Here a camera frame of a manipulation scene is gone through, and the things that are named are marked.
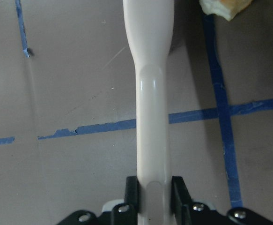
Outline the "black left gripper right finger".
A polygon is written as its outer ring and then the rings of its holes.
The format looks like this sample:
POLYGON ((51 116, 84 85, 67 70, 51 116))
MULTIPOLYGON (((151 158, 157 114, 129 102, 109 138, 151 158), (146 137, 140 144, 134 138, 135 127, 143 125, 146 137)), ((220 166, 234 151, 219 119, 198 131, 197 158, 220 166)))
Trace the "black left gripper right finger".
POLYGON ((171 209, 177 225, 191 225, 192 199, 180 176, 173 176, 171 181, 171 209))

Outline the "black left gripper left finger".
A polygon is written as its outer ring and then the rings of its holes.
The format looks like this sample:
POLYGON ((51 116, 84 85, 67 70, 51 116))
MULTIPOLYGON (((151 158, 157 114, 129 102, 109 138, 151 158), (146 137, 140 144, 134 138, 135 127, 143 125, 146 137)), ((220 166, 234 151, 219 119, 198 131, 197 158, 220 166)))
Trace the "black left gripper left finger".
POLYGON ((140 209, 140 184, 137 176, 128 176, 125 183, 124 203, 133 206, 136 212, 140 209))

